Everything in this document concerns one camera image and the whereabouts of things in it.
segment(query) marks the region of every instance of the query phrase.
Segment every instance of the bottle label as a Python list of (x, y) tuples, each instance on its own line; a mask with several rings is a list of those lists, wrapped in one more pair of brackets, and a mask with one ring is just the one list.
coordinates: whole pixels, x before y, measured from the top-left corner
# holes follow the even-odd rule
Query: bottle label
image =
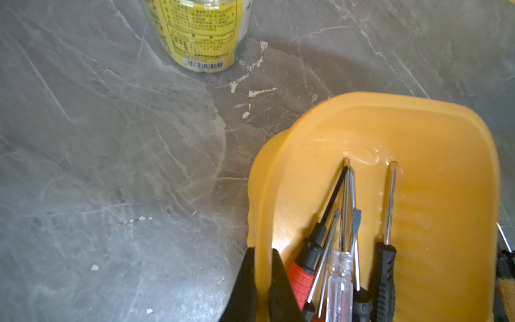
[[(247, 10), (244, 2), (249, 4)], [(248, 0), (205, 4), (146, 0), (146, 4), (161, 42), (183, 67), (196, 72), (218, 72), (235, 62), (244, 13), (249, 19)]]

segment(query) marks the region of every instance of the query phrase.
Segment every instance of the black-handled screwdriver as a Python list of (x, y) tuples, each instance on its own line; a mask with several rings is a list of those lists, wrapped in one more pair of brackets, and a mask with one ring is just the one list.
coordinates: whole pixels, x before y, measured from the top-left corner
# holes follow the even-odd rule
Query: black-handled screwdriver
[(504, 303), (504, 311), (508, 321), (515, 321), (515, 280), (513, 279), (513, 253), (506, 239), (503, 229), (497, 224), (501, 237), (506, 246), (506, 250), (497, 254), (497, 278), (495, 290), (499, 292), (502, 302)]
[(354, 294), (352, 297), (352, 322), (370, 322), (372, 296), (361, 287), (359, 276), (359, 246), (354, 242)]
[(393, 282), (393, 267), (397, 250), (390, 245), (391, 219), (393, 215), (393, 195), (395, 194), (395, 181), (397, 176), (397, 163), (390, 162), (390, 184), (388, 199), (388, 219), (386, 234), (383, 243), (375, 245), (375, 264), (370, 279), (370, 293), (372, 295), (373, 322), (392, 322), (395, 313), (395, 284)]

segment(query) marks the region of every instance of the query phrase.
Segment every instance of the phillips screwdriver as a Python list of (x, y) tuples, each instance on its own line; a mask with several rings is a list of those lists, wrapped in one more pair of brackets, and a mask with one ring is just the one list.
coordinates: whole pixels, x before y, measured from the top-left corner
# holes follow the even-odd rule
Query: phillips screwdriver
[[(361, 224), (361, 210), (356, 209), (355, 202), (355, 184), (353, 182), (354, 170), (349, 168), (346, 177), (345, 191), (342, 201), (344, 217), (348, 217), (348, 197), (349, 190), (352, 200), (352, 236), (351, 243), (356, 239), (357, 231)], [(333, 264), (331, 267), (331, 276), (329, 278), (329, 290), (327, 294), (326, 322), (351, 322), (352, 321), (352, 297), (354, 287), (352, 285), (352, 253), (346, 252), (346, 233), (348, 222), (344, 219), (340, 223), (340, 243), (339, 250), (333, 250)], [(324, 288), (322, 288), (321, 298), (324, 297)], [(318, 316), (320, 317), (321, 306), (319, 307)]]
[(373, 299), (371, 318), (373, 322), (392, 322), (395, 312), (395, 284), (393, 266), (397, 250), (390, 245), (391, 219), (393, 215), (393, 195), (397, 176), (397, 163), (390, 162), (390, 182), (388, 198), (388, 218), (384, 242), (375, 245), (375, 265), (370, 279), (370, 292)]
[(313, 274), (315, 273), (315, 266), (317, 264), (318, 256), (322, 253), (322, 242), (325, 236), (326, 227), (325, 224), (331, 214), (336, 197), (341, 188), (341, 184), (344, 181), (348, 167), (344, 166), (341, 171), (340, 177), (336, 182), (333, 194), (329, 199), (328, 205), (319, 223), (315, 224), (313, 231), (309, 238), (304, 239), (304, 246), (297, 256), (293, 264), (288, 270), (288, 280), (290, 281), (291, 288), (295, 294), (295, 299), (302, 310), (308, 293), (313, 285)]

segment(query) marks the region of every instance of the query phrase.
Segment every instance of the flathead screwdriver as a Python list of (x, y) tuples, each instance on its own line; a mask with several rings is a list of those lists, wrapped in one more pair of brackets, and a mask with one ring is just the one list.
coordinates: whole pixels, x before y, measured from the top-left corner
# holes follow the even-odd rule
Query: flathead screwdriver
[(391, 220), (393, 215), (393, 195), (395, 194), (395, 181), (397, 176), (397, 163), (390, 162), (390, 182), (388, 198), (388, 218), (384, 242), (376, 243), (375, 258), (370, 279), (370, 293), (372, 294), (373, 322), (392, 322), (395, 312), (395, 284), (393, 282), (393, 266), (397, 250), (390, 245)]
[(372, 311), (372, 296), (361, 287), (359, 274), (359, 246), (356, 239), (354, 243), (354, 295), (352, 298), (352, 322), (370, 322)]

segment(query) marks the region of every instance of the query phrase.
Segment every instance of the yellow tool holder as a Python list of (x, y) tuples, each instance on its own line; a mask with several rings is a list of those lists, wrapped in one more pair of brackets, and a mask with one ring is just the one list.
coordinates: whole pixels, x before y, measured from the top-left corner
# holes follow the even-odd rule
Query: yellow tool holder
[(460, 105), (375, 93), (321, 103), (256, 157), (248, 245), (255, 247), (258, 321), (268, 316), (272, 248), (288, 269), (320, 220), (344, 157), (363, 211), (362, 285), (368, 288), (373, 247), (383, 240), (387, 164), (395, 160), (394, 320), (493, 321), (500, 170), (490, 131)]

